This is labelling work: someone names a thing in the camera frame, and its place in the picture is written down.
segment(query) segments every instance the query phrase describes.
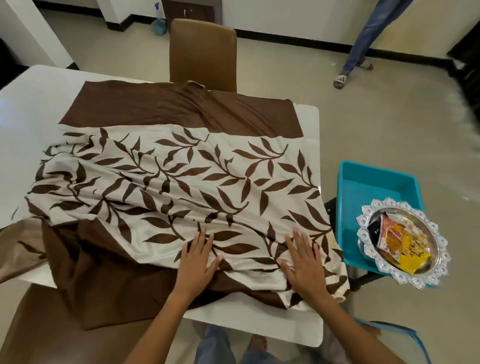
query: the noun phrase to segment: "blue jeans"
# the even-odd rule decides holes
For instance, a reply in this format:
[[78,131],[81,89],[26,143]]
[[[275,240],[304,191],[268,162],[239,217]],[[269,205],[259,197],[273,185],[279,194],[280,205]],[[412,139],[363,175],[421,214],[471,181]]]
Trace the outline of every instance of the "blue jeans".
[[[247,350],[240,364],[281,364],[276,357],[260,350]],[[236,364],[230,340],[224,329],[208,325],[205,338],[200,342],[194,364]]]
[[370,18],[360,32],[355,44],[348,55],[347,62],[342,69],[342,74],[349,74],[355,66],[365,57],[368,48],[377,37],[395,19],[403,14],[413,0],[379,0]]

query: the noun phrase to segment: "teal plastic tub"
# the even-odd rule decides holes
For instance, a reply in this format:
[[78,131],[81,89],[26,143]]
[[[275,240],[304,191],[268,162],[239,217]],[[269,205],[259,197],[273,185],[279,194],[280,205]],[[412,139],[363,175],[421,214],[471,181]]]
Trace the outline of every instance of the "teal plastic tub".
[[361,207],[370,205],[374,198],[406,201],[413,208],[424,210],[420,185],[414,176],[394,170],[372,167],[350,161],[340,164],[337,179],[336,238],[343,250],[345,263],[349,266],[380,272],[375,261],[360,251],[356,218],[362,214]]

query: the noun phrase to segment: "person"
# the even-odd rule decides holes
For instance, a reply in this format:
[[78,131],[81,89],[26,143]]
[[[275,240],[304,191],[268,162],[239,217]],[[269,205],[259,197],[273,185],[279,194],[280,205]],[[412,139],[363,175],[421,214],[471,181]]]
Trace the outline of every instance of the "person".
[[[350,317],[328,293],[319,246],[310,244],[305,233],[293,230],[285,236],[294,269],[286,261],[277,262],[287,276],[292,288],[322,317],[342,344],[352,364],[405,364],[393,352],[365,331]],[[190,250],[183,246],[177,281],[163,308],[138,341],[124,364],[164,364],[177,328],[194,298],[208,285],[218,268],[221,256],[207,267],[214,235],[205,244],[205,229],[197,233]],[[254,335],[241,364],[279,364],[277,358],[267,352],[266,339]],[[227,333],[210,325],[204,340],[199,344],[195,364],[235,364]]]
[[413,0],[379,0],[370,18],[360,32],[352,46],[342,72],[333,82],[339,90],[343,88],[347,77],[358,66],[366,70],[373,70],[373,64],[365,59],[368,48],[375,39],[409,7]]

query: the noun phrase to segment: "silver tray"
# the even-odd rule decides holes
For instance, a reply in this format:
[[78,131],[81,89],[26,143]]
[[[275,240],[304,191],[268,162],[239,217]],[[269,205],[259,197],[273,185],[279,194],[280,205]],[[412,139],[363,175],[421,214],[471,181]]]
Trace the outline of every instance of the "silver tray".
[[[452,260],[447,252],[447,240],[438,232],[438,225],[429,221],[425,213],[412,208],[407,202],[396,202],[392,198],[383,201],[373,200],[369,206],[362,206],[363,214],[357,217],[360,229],[357,232],[360,251],[375,260],[378,270],[392,275],[398,284],[410,283],[419,290],[427,284],[438,286],[440,277],[448,275],[447,264]],[[420,273],[408,274],[387,261],[375,248],[367,227],[370,222],[382,212],[403,215],[412,220],[415,225],[428,236],[431,255],[430,264]]]

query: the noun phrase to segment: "sandal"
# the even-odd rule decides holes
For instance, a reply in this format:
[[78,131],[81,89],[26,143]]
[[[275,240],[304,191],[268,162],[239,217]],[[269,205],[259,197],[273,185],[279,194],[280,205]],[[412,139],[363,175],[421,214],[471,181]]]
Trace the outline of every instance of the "sandal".
[[345,81],[347,80],[347,76],[344,74],[339,74],[335,81],[333,81],[333,87],[335,87],[338,90],[341,90],[343,86],[345,86]]
[[373,70],[373,63],[367,60],[363,60],[362,62],[358,62],[358,67],[363,68],[364,70],[371,71]]

